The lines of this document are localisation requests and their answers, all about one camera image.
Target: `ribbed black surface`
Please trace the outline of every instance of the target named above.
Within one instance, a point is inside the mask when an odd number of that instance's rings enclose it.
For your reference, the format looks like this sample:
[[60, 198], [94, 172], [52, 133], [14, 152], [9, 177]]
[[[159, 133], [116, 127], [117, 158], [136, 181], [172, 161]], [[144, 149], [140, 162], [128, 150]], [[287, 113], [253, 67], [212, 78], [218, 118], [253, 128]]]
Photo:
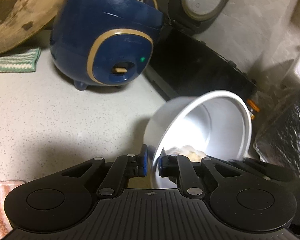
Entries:
[[201, 200], [183, 197], [177, 189], [125, 189], [101, 200], [79, 225], [50, 234], [15, 229], [5, 240], [297, 240], [285, 229], [267, 234], [244, 233], [219, 222]]

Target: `green striped cloth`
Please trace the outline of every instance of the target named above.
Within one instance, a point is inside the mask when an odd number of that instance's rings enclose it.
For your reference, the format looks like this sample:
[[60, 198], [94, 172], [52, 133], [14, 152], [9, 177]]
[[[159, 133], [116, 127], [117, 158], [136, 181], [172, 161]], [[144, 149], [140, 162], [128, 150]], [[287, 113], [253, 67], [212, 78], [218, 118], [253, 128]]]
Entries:
[[34, 72], [40, 48], [16, 48], [0, 55], [0, 72]]

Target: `silver pot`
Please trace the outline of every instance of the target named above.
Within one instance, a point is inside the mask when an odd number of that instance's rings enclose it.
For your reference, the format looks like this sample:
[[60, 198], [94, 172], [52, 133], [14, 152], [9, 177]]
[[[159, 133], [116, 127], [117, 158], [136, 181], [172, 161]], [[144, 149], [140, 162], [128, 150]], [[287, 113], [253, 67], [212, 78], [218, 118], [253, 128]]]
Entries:
[[217, 90], [198, 98], [174, 98], [158, 109], [144, 134], [152, 187], [176, 187], [168, 178], [159, 176], [157, 161], [163, 148], [167, 151], [190, 145], [218, 159], [241, 159], [250, 139], [250, 114], [236, 94]]

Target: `plastic wrap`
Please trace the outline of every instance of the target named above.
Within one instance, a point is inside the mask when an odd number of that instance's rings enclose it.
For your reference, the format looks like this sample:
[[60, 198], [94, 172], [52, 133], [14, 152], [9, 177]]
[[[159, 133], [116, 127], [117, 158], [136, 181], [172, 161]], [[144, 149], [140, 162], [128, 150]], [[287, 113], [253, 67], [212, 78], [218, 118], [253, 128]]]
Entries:
[[300, 90], [291, 90], [272, 108], [254, 148], [267, 163], [290, 168], [300, 178]]

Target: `countertop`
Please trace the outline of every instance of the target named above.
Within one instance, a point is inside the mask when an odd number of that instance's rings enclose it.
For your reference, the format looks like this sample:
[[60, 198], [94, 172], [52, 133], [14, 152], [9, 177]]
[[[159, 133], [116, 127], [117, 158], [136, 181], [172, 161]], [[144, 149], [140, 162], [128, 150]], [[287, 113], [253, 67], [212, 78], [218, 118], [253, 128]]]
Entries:
[[96, 156], [138, 153], [164, 103], [144, 76], [78, 91], [43, 49], [33, 73], [0, 73], [0, 180], [36, 178]]

